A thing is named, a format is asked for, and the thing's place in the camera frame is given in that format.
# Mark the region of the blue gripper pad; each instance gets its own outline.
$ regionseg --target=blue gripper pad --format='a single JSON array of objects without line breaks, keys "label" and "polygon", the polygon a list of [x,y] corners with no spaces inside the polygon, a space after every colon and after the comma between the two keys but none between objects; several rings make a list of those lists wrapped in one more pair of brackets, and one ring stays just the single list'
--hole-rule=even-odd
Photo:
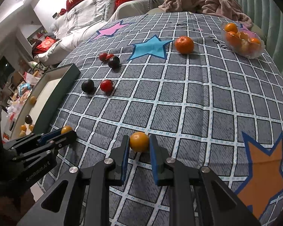
[{"label": "blue gripper pad", "polygon": [[47,134],[43,134],[42,137],[38,140],[38,143],[40,146],[43,146],[44,144],[46,144],[46,142],[50,139],[53,139],[56,136],[61,135],[61,130],[62,128],[55,130],[53,132],[47,133]]},{"label": "blue gripper pad", "polygon": [[128,140],[128,142],[126,143],[126,149],[124,151],[124,156],[122,161],[122,176],[121,176],[122,184],[124,184],[127,175],[129,152],[130,152],[130,146]]},{"label": "blue gripper pad", "polygon": [[156,147],[158,147],[156,136],[151,135],[150,136],[150,160],[151,160],[154,183],[157,185],[158,184],[158,164],[157,164],[156,152],[158,150],[156,149]]}]

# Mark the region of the red cherry tomato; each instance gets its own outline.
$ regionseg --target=red cherry tomato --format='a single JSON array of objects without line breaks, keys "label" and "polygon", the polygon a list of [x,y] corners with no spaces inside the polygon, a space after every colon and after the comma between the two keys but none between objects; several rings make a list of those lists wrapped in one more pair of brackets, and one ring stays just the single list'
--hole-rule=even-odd
[{"label": "red cherry tomato", "polygon": [[113,82],[111,80],[103,80],[100,88],[103,92],[111,92],[113,90]]},{"label": "red cherry tomato", "polygon": [[109,60],[110,58],[112,58],[114,56],[114,54],[108,54],[107,56],[106,56],[106,60]]},{"label": "red cherry tomato", "polygon": [[107,53],[101,53],[101,54],[99,55],[100,61],[104,62],[104,61],[106,60],[107,55],[108,55]]}]

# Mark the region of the silver screw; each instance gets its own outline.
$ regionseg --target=silver screw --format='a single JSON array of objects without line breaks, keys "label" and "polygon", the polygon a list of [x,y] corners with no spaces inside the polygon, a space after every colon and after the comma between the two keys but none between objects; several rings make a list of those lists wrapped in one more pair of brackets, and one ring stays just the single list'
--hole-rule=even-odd
[{"label": "silver screw", "polygon": [[176,160],[175,160],[174,158],[172,158],[172,157],[168,157],[168,158],[166,159],[166,161],[167,161],[167,163],[172,164],[172,163],[174,163]]},{"label": "silver screw", "polygon": [[76,173],[78,171],[78,168],[77,167],[70,167],[69,168],[69,172],[70,173]]},{"label": "silver screw", "polygon": [[104,160],[104,163],[105,164],[111,164],[113,162],[113,159],[112,158],[106,158],[105,160]]},{"label": "silver screw", "polygon": [[203,173],[209,173],[211,170],[210,170],[209,167],[204,166],[204,167],[201,168],[201,171],[202,171]]}]

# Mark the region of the plastic bowl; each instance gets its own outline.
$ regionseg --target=plastic bowl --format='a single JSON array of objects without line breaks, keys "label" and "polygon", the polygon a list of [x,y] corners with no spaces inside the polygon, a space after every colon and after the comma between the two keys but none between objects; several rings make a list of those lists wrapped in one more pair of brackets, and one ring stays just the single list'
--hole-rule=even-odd
[{"label": "plastic bowl", "polygon": [[[224,30],[225,25],[227,22],[223,22],[221,24],[221,35],[223,41],[226,43],[226,45],[233,50],[234,52],[246,57],[246,58],[257,58],[259,57],[265,49],[264,41],[261,40],[261,38],[254,32],[249,31],[246,28],[241,28],[237,26],[238,33],[243,32],[243,34],[240,37],[236,37],[234,35],[229,34]],[[260,40],[261,45],[257,43],[250,42],[250,38],[257,38]]]}]

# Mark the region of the open box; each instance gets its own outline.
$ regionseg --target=open box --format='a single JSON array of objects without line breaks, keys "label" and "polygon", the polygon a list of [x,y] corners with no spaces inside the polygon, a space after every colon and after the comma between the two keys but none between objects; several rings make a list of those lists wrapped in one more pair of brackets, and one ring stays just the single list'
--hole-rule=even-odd
[{"label": "open box", "polygon": [[[26,134],[31,133],[29,125],[25,123],[26,115],[30,115],[32,118],[32,124],[35,125],[33,129],[35,134],[46,133],[52,116],[79,74],[80,70],[75,64],[68,64],[47,71],[34,87],[19,113],[11,133],[11,139],[19,137],[20,127],[23,124],[27,127]],[[32,96],[37,97],[35,105],[29,102]]]}]

